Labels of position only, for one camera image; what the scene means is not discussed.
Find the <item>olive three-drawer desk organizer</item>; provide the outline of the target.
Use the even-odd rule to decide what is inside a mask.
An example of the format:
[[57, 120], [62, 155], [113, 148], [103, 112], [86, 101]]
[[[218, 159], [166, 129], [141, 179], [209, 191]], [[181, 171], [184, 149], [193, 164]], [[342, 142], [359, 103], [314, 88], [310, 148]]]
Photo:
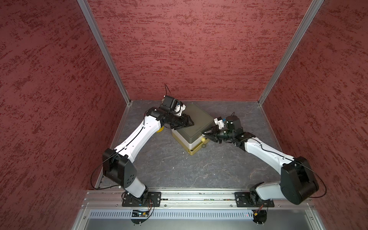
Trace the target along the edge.
[[204, 138], [202, 132], [213, 127], [215, 123], [213, 117], [194, 103], [188, 104], [184, 113], [191, 117], [194, 125], [179, 130], [172, 129], [172, 136], [192, 156], [206, 147], [209, 139]]

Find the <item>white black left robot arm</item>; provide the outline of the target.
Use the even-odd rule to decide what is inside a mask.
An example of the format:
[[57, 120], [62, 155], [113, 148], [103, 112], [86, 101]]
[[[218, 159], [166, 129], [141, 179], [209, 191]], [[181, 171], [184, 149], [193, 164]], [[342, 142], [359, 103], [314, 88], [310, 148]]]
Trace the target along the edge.
[[191, 117], [184, 113], [185, 109], [183, 102], [167, 95], [159, 107], [148, 109], [140, 125], [125, 141], [114, 149], [105, 150], [103, 175], [135, 198], [145, 199], [148, 188], [137, 178], [133, 163], [148, 140], [165, 125], [174, 130], [194, 125]]

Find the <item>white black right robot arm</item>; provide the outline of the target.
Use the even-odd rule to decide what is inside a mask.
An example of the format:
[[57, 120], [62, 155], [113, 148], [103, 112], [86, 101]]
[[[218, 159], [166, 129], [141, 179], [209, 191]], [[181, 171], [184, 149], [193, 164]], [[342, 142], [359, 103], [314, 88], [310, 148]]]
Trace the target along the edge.
[[316, 174], [304, 157], [293, 157], [265, 144], [254, 134], [244, 131], [235, 115], [216, 118], [214, 123], [202, 132], [204, 138], [219, 144], [233, 144], [261, 159], [280, 175], [276, 182], [258, 183], [249, 190], [252, 205], [258, 206], [271, 199], [286, 199], [299, 205], [319, 190]]

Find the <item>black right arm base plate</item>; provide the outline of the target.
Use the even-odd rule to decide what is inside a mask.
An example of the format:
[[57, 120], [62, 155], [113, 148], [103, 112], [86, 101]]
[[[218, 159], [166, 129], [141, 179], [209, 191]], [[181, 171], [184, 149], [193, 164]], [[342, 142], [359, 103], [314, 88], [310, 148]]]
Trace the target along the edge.
[[254, 192], [235, 192], [235, 202], [238, 208], [274, 208], [275, 204], [272, 200], [262, 200]]

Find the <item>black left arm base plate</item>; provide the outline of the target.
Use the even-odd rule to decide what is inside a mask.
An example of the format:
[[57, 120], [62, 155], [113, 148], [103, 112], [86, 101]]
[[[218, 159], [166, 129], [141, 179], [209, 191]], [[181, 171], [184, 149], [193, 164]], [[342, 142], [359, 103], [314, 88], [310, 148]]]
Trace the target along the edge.
[[122, 207], [159, 207], [161, 203], [161, 192], [146, 192], [143, 197], [137, 198], [131, 193], [125, 192], [122, 194]]

